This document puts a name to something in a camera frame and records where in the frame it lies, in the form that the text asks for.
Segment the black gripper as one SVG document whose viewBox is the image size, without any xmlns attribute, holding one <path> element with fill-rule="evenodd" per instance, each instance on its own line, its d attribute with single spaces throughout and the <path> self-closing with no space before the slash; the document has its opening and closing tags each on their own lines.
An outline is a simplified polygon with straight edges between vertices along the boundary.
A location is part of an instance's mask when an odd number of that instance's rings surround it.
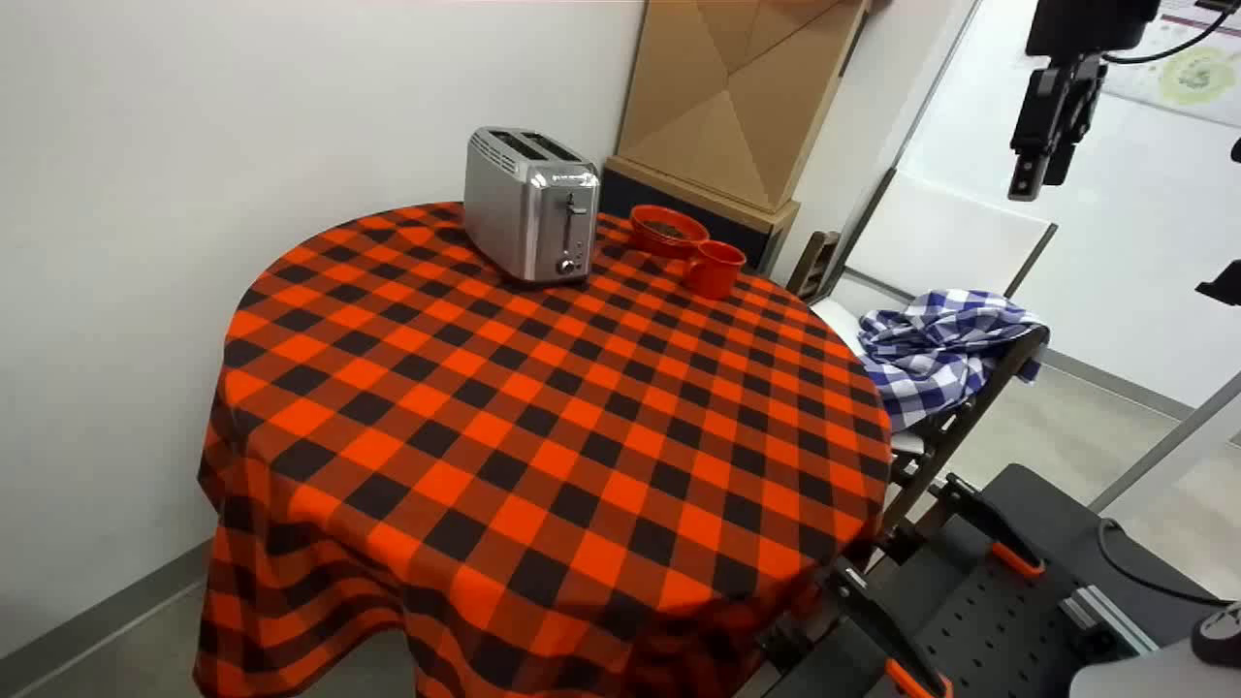
<svg viewBox="0 0 1241 698">
<path fill-rule="evenodd" d="M 1136 47 L 1154 7 L 1158 0 L 1036 0 L 1023 56 L 1043 59 L 1043 71 L 1031 74 L 1019 128 L 1006 140 L 1017 156 L 1013 201 L 1065 184 L 1105 77 L 1102 56 Z M 1052 165 L 1043 134 L 1063 134 Z"/>
</svg>

